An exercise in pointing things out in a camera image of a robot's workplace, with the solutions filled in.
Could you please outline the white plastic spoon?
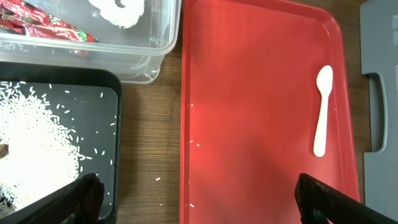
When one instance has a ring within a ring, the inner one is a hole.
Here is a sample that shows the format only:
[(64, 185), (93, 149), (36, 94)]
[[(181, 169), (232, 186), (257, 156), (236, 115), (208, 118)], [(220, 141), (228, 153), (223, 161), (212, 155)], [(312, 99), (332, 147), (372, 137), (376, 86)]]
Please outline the white plastic spoon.
[(330, 65), (325, 65), (319, 71), (316, 84), (321, 95), (321, 103), (313, 143), (313, 153), (317, 157), (323, 157), (326, 151), (328, 100), (333, 88), (333, 69)]

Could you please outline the brown food scrap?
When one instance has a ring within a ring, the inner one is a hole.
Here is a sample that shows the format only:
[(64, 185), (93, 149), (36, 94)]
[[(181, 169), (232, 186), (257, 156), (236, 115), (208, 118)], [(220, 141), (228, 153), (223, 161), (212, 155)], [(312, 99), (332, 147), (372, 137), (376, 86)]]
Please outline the brown food scrap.
[(9, 154), (9, 145), (8, 144), (1, 144), (0, 145), (0, 158), (2, 159), (6, 155)]

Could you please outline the red snack wrapper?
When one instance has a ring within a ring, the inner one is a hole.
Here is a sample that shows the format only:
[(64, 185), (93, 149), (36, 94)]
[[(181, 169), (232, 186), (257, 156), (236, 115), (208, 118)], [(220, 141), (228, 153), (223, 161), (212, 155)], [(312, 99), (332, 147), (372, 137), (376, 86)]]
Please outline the red snack wrapper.
[(90, 43), (98, 41), (91, 34), (23, 0), (1, 0), (1, 29), (27, 37)]

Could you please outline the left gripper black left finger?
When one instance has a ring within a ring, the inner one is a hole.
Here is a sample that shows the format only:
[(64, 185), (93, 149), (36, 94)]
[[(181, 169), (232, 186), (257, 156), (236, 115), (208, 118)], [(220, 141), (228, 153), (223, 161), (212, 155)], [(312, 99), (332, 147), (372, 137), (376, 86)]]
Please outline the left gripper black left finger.
[(59, 224), (74, 215), (73, 223), (95, 224), (103, 200), (104, 184), (96, 174), (90, 173), (2, 218), (1, 223)]

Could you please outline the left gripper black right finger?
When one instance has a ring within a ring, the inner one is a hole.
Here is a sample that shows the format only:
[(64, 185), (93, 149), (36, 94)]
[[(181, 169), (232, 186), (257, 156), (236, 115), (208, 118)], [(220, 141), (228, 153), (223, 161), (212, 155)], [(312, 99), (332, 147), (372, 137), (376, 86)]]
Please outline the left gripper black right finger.
[(303, 224), (397, 224), (305, 173), (298, 177), (295, 200)]

